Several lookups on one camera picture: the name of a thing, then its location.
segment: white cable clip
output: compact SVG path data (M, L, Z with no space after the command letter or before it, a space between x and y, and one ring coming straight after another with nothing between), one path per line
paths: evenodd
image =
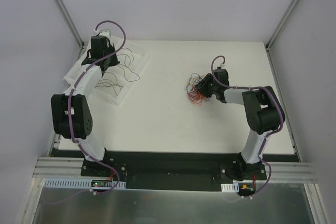
M71 84L70 87L71 87L71 89L73 89L74 91L76 91L75 83L74 83L74 84Z

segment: cable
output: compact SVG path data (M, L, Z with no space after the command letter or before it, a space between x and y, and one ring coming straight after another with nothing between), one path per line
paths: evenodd
M116 23L116 22L114 22L114 21L111 21L111 20L104 20L104 21L100 22L100 23L96 26L95 30L98 30L98 27L99 27L100 25L104 24L104 23L112 23L112 24L118 26L118 27L120 28L120 30L122 31L122 33L123 33L123 42L122 42L121 46L120 46L116 51L114 51L113 53L108 54L108 55L106 55L106 56L104 56L104 57L102 57L102 58L96 60L96 61L93 62L92 64L90 64L90 65L86 68L86 70L85 70L85 71L78 77L77 81L75 82L75 84L73 85L73 88L71 89L71 91L70 91L70 93L69 93L69 97L68 97L68 111L71 111L71 98L72 98L72 95L73 95L73 93L74 93L74 91L75 91L75 88L78 86L78 84L80 83L80 81L81 81L81 79L84 77L84 75L87 73L87 71L89 71L89 70L90 70L93 66L95 66L97 63L99 63L99 62L101 62L101 61L103 61L103 60L106 60L107 58L112 57L113 55L115 55L117 52L119 52L119 51L123 48L123 46L124 46L125 43L126 43L126 33L125 33L124 29L123 29L118 23ZM79 141L75 139L74 127L73 127L73 124L72 124L72 115L71 115L71 113L68 113L68 117L69 117L69 128L70 128L70 135L71 135L71 140L72 140L72 142L74 142L75 144L78 144L79 149L84 153L84 155L85 155L86 157L88 157L89 159L91 159L91 160L97 162L98 164L100 164L100 165L102 165L102 166L105 166L105 167L107 167L108 169L114 171L114 173L115 173L116 176L117 176L118 181L117 181L117 183L116 183L114 186L112 186L109 190L115 188L115 186L117 186L118 183L119 183L119 181L120 181L120 177L119 177L118 172L117 172L113 167L111 167L111 166L109 166L109 165L107 165L107 164L104 164L104 163L100 162L99 160L97 160L96 158L92 157L91 155L89 155L89 154L83 149L83 147L81 146L81 144L79 143Z
M125 77L125 80L126 80L126 81L128 81L128 82L135 82L135 81L139 81L139 80L140 80L140 76L139 76L137 73L133 72L129 67L127 67L127 66L125 66L125 65L123 65L123 64L118 64L117 66L118 66L119 68L121 68L121 69L124 71L124 77ZM133 80L133 81L128 80L128 79L126 78L126 71L125 71L125 69L122 68L121 66L124 66L124 67L128 68L128 70L129 70L131 73L135 74L138 78L137 78L136 80Z
M278 114L279 114L279 117L280 117L280 127L279 127L277 130L274 130L274 131L269 132L269 133L266 134L266 136L265 136L265 138L264 138L264 141L263 141L263 143L262 143L262 145L261 145L261 147L260 147L260 150L259 150L259 152L258 152L259 160L260 160L263 164L265 164L265 165L268 166L268 168L269 168L269 174L268 174L268 178L267 178L266 182L263 184L263 186L261 187L261 189L259 189L257 192L254 193L254 195L255 195L255 194L259 193L260 191L262 191L262 190L267 186L267 184L269 183L269 181L270 181L270 179L271 179L271 175L272 175L272 168L271 168L271 165L262 159L261 154L262 154L263 149L264 149L264 147L265 147L265 145L266 145L267 139L268 139L271 135L273 135L273 134L275 134L275 133L278 133L279 131L282 130L282 128L283 128L283 126L284 126L284 125L283 125L283 124L284 124L284 123L283 123L283 122L284 122L284 121L283 121L284 118L282 117L282 113L281 113L280 107L279 107L279 105L277 104L275 98L274 98L273 95L268 91L268 89L266 89L265 87L238 87L238 86L236 86L236 87L232 87L232 86L228 86L228 85L222 84L222 83L216 78L216 76L214 75L214 63L215 63L215 61L216 61L218 58L222 58L222 59L223 59L223 63L222 63L222 64L225 63L225 57L224 57L224 56L220 55L220 56L215 57L215 58L213 59L212 63L211 63L211 73L212 73L212 76L213 76L214 80L215 80L219 85L221 85L221 86L223 86L223 87L226 87L226 88L228 88L228 89L246 89L246 90L251 90L251 89L262 89L262 90L264 90L264 91L266 92L267 96L269 97L269 99L271 100L271 102L274 104L274 106L275 106L275 108L276 108L276 110L277 110L277 112L278 112Z
M131 60L131 57L130 57L128 54L120 54L120 55L118 55L118 57L119 57L119 56L124 56L124 55L125 55L124 65L127 66L127 67L129 67L133 61Z
M113 171L111 170L111 176L106 180L106 182L110 182L113 179Z
M68 111L71 111L71 97L75 91L75 88L78 86L78 84L80 83L81 79L84 77L84 75L87 73L88 70L90 70L93 66L95 66L97 63L115 55L118 51L120 51L122 49L122 47L125 45L125 42L126 42L126 33L125 31L123 30L123 28L116 22L113 22L113 21L110 21L110 20L105 20L105 21L102 21L100 22L97 26L96 26L96 29L98 29L98 27L101 25L101 24L104 24L104 23L112 23L116 26L118 26L120 28L120 30L122 31L123 33L123 42L122 42L122 45L120 46L120 48L118 48L115 52L109 54L109 55L106 55L104 56L103 58L100 58L98 60L96 60L95 62L93 62L92 64L90 64L86 70L78 77L77 81L75 82L75 84L73 85L73 88L71 89L70 93L69 93L69 97L68 97ZM90 158L91 160L95 161L96 163L102 165L102 166L105 166L107 167L108 169L110 169L112 171L112 176L113 176L113 173L116 174L117 176L117 182L112 186L110 187L108 190L106 191L103 191L103 192L99 192L99 191L95 191L94 194L99 194L99 195L102 195L102 194L106 194L108 193L110 190L114 189L115 187L117 187L118 183L120 182L120 176L118 174L118 172L112 167L112 166L109 166L107 164L104 164L103 162L97 160L96 158L92 157L91 155L89 155L84 149L83 147L80 145L79 141L75 139L75 134L74 134L74 127L73 127L73 124L72 124L72 115L71 113L68 114L68 118L69 118L69 128L70 128L70 135L71 135L71 140L73 143L75 144L78 144L78 147L79 149L83 152L83 154L85 155L85 157L88 157ZM85 192L85 191L92 191L92 189L84 189L84 190L81 190L81 191L78 191L76 192L75 194L71 195L70 197L67 197L65 199L62 199L62 200L59 200L59 201L56 201L56 202L47 202L45 199L44 199L44 193L42 192L41 194L41 200L43 203L47 204L47 205L57 205L57 204L60 204L62 202L65 202L67 200L70 200L74 197L76 197L77 195Z
M192 73L186 86L188 99L196 105L201 105L202 101L209 101L209 98L204 97L200 91L195 88L195 86L202 80L203 77L201 77L198 73Z
M256 189L256 175L253 174L253 182L249 186L253 186L254 189Z
M118 96L119 92L121 91L121 89L122 89L124 86L119 85L119 83L118 83L118 78L117 78L117 76L116 76L114 73L112 73L112 72L105 72L105 73L110 73L110 74L112 74L112 75L116 78L116 83L115 83L114 81L110 80L110 79L101 79L101 80L97 83L96 87L101 87L101 88L109 88L109 87L113 87L113 90L114 90L115 94ZM118 93L117 93L116 89L114 88L114 87L116 87L116 86L119 87L119 89L120 89L120 91L119 91Z
M133 55L133 51L131 50L131 49L129 49L128 47L123 47L122 49L126 49L126 50L128 50L129 52L131 52L131 56L132 56L132 62L134 62L134 55Z

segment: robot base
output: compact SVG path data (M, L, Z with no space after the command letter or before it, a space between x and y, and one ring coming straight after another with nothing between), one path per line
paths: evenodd
M266 180L265 166L262 162L255 164L246 164L241 153L238 154L237 161L220 164L222 180L253 180L254 175L256 180Z
M124 181L124 178L126 177L127 174L126 164L114 162L113 158L109 155L106 149L104 158L101 162L109 166L112 166L114 169L116 169L116 171L120 176L120 180ZM110 177L111 170L105 166L102 166L96 162L88 161L84 158L80 175L83 177Z

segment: metal sheet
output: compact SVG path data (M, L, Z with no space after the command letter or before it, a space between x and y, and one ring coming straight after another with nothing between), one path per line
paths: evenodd
M74 189L44 188L47 201ZM34 223L314 223L303 185L270 184L253 200L233 193L116 190L85 192L58 205L38 206Z

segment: black cable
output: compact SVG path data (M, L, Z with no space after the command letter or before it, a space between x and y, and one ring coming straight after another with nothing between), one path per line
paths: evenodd
M118 78L117 78L117 76L114 74L114 73L112 73L112 72L105 72L105 73L110 73L110 74L112 74L112 75L114 75L114 77L116 78L116 83L117 83L117 85L119 85L119 83L118 83Z
M118 56L122 56L122 55L125 55L125 59L124 59L124 65L125 65L125 66L127 65L127 64L126 64L126 58L129 59L130 63L127 65L127 67L129 67L129 66L131 65L131 63L132 63L132 61L131 61L131 57L130 57L128 54L120 54L120 55L118 55Z
M130 52L131 52L131 56L132 56L132 62L134 62L133 51L132 51L131 49L129 49L128 47L123 47L122 49L126 49L126 50L128 50L128 51L130 51Z
M121 91L121 87L119 85L111 85L110 83L108 82L101 82L99 83L96 87L101 87L101 88L109 88L109 87L113 87L113 90L115 92L116 95L118 95L120 93L120 91L117 93L115 87L118 86L120 88L120 91Z
M118 64L117 66L118 66L119 68L121 68L121 69L124 71L124 77L125 77L125 80L126 80L126 81L128 81L128 82L135 82L135 81L139 81L139 80L140 80L140 76L139 76L137 73L133 72L129 67L127 67L127 66L125 66L125 65L123 65L123 64ZM135 74L138 78L137 78L136 80L133 80L133 81L128 80L128 79L126 78L126 71L125 71L125 69L122 68L121 66L124 66L124 67L128 68L128 70L129 70L131 73Z

